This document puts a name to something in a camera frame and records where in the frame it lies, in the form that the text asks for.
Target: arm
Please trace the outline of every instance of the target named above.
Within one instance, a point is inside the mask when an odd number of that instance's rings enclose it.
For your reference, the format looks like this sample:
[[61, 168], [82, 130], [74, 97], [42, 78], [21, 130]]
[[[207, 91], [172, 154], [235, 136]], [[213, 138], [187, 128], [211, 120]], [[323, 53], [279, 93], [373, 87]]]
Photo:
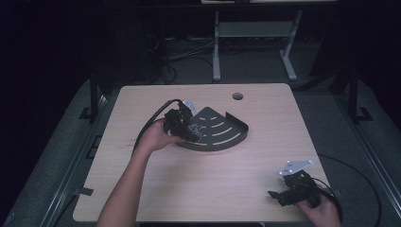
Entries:
[[300, 201], [295, 205], [316, 227], [341, 227], [336, 205], [326, 196], [321, 195], [321, 204], [315, 208], [310, 208], [307, 201]]
[[162, 120], [155, 121], [142, 136], [127, 168], [107, 199], [97, 226], [132, 226], [136, 220], [142, 182], [151, 153], [167, 144], [182, 141], [180, 137], [164, 133]]

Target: silver metal part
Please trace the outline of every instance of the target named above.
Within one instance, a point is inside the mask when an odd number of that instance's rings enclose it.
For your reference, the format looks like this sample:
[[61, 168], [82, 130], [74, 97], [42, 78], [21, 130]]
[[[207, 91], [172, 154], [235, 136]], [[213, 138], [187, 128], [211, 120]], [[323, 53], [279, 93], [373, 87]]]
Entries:
[[303, 170], [308, 166], [312, 166], [313, 162], [309, 161], [287, 161], [283, 171], [279, 172], [282, 176], [292, 175], [296, 172]]
[[185, 105], [187, 108], [189, 108], [193, 114], [197, 114], [198, 113], [198, 111], [195, 108], [194, 103], [192, 101], [184, 100], [183, 101], [183, 105]]

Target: forearm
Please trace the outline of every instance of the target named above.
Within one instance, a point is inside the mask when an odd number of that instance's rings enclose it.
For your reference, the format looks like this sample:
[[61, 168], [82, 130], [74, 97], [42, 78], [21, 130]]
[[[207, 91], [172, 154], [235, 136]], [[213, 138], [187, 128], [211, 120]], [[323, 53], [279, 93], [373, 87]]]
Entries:
[[137, 149], [106, 201], [97, 226], [132, 226], [141, 196], [142, 182], [150, 152]]

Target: black curved tray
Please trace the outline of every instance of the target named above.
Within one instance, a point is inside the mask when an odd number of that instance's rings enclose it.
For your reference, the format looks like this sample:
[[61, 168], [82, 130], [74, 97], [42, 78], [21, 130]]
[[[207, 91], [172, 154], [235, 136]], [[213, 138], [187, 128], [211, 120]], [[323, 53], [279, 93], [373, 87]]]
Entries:
[[247, 124], [226, 113], [222, 116], [210, 107], [203, 108], [192, 117], [190, 123], [202, 127], [202, 138], [197, 143], [178, 143], [184, 148], [197, 151], [217, 151], [231, 148], [242, 142], [248, 136]]

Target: black cable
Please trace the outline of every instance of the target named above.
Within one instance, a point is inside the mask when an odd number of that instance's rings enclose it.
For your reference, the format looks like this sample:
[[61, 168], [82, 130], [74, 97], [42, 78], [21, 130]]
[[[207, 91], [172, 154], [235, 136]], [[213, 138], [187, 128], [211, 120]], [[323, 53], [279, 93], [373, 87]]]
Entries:
[[153, 40], [156, 41], [156, 44], [154, 45], [153, 48], [151, 48], [150, 52], [155, 51], [157, 49], [157, 47], [159, 47], [159, 39], [157, 39], [157, 37], [154, 35], [148, 35], [147, 38], [152, 38]]
[[340, 205], [339, 201], [337, 200], [336, 196], [335, 195], [332, 196], [332, 195], [328, 194], [326, 191], [320, 189], [319, 187], [314, 187], [314, 188], [312, 188], [312, 190], [327, 197], [329, 200], [331, 200], [334, 203], [334, 205], [336, 205], [337, 213], [340, 218], [340, 223], [342, 223], [342, 208], [341, 208], [341, 205]]
[[336, 195], [334, 194], [334, 191], [331, 189], [331, 187], [329, 187], [329, 186], [327, 185], [327, 183], [324, 183], [323, 181], [321, 181], [321, 180], [319, 180], [319, 179], [317, 179], [317, 178], [312, 178], [312, 180], [315, 180], [315, 181], [318, 181], [318, 182], [324, 184], [324, 186], [325, 186], [327, 189], [330, 190], [331, 194], [332, 194], [333, 196], [336, 197]]
[[163, 66], [167, 68], [168, 74], [171, 74], [171, 72], [173, 73], [173, 79], [168, 80], [167, 74], [165, 72], [163, 72], [162, 69], [159, 71], [161, 80], [165, 83], [165, 85], [169, 85], [169, 84], [173, 83], [174, 80], [176, 79], [177, 70], [174, 67], [172, 67], [171, 65], [169, 65], [169, 64], [166, 64], [166, 65], [163, 65]]
[[[183, 58], [179, 58], [177, 60], [172, 60], [172, 61], [169, 61], [169, 62], [173, 63], [173, 62], [176, 62], [176, 61], [183, 61], [183, 60], [201, 60], [201, 61], [206, 62], [213, 69], [213, 64], [210, 61], [208, 61], [208, 60], [206, 60], [206, 59], [204, 59], [202, 57], [183, 57]], [[168, 84], [171, 84], [171, 83], [178, 84], [178, 83], [175, 82], [175, 79], [177, 77], [176, 69], [174, 67], [170, 66], [170, 65], [164, 65], [164, 66], [167, 67], [167, 68], [170, 68], [170, 69], [172, 69], [174, 71], [174, 78], [172, 80], [170, 80], [170, 81], [168, 81], [167, 79], [164, 80], [165, 85], [168, 85]], [[165, 76], [166, 77], [166, 74], [163, 71], [161, 71], [160, 74], [161, 74], [161, 76]]]
[[144, 128], [141, 129], [141, 131], [138, 134], [138, 137], [136, 138], [135, 141], [135, 145], [133, 146], [133, 151], [136, 149], [136, 147], [138, 147], [139, 141], [141, 140], [142, 135], [145, 133], [145, 131], [151, 126], [151, 124], [153, 124], [154, 120], [156, 119], [156, 117], [165, 109], [167, 108], [171, 103], [173, 102], [179, 102], [179, 103], [183, 103], [181, 100], [179, 99], [172, 99], [169, 100], [168, 102], [165, 103], [165, 105], [163, 105], [149, 120], [148, 122], [145, 124]]
[[210, 41], [213, 41], [213, 38], [203, 38], [203, 39], [200, 39], [200, 40], [194, 40], [194, 39], [191, 39], [191, 38], [186, 38], [185, 40], [187, 42], [195, 43], [195, 44], [207, 44], [207, 43], [210, 43]]
[[186, 53], [183, 53], [183, 54], [179, 54], [179, 55], [176, 55], [176, 56], [167, 57], [164, 60], [166, 60], [166, 61], [174, 61], [174, 60], [182, 59], [182, 58], [185, 58], [185, 57], [188, 57], [188, 56], [201, 54], [201, 53], [203, 53], [203, 52], [205, 52], [207, 50], [213, 49], [214, 48], [214, 43], [215, 42], [211, 42], [211, 43], [209, 43], [209, 44], [207, 44], [207, 45], [205, 45], [203, 47], [200, 47], [200, 48], [197, 48], [195, 50], [191, 50], [189, 52], [186, 52]]
[[377, 201], [377, 210], [378, 210], [378, 211], [377, 211], [377, 219], [376, 219], [375, 227], [379, 226], [380, 221], [381, 221], [381, 215], [382, 215], [381, 200], [380, 200], [380, 197], [379, 197], [379, 195], [378, 195], [378, 193], [377, 193], [377, 190], [375, 189], [375, 187], [374, 187], [374, 185], [372, 184], [372, 182], [371, 182], [362, 172], [360, 172], [360, 171], [359, 171], [358, 169], [356, 169], [355, 167], [353, 167], [353, 166], [351, 166], [351, 165], [349, 165], [349, 164], [347, 164], [347, 163], [344, 163], [343, 161], [341, 161], [341, 160], [339, 160], [339, 159], [336, 159], [336, 158], [333, 158], [333, 157], [330, 157], [330, 156], [327, 156], [327, 155], [324, 155], [324, 154], [318, 153], [318, 155], [319, 155], [319, 156], [322, 156], [323, 158], [336, 161], [336, 162], [338, 162], [338, 163], [340, 163], [340, 164], [343, 164], [344, 166], [347, 166], [347, 167], [353, 169], [357, 174], [359, 174], [363, 179], [365, 179], [365, 181], [369, 184], [369, 186], [372, 188], [372, 190], [373, 190], [374, 193], [375, 193], [375, 198], [376, 198], [376, 201]]

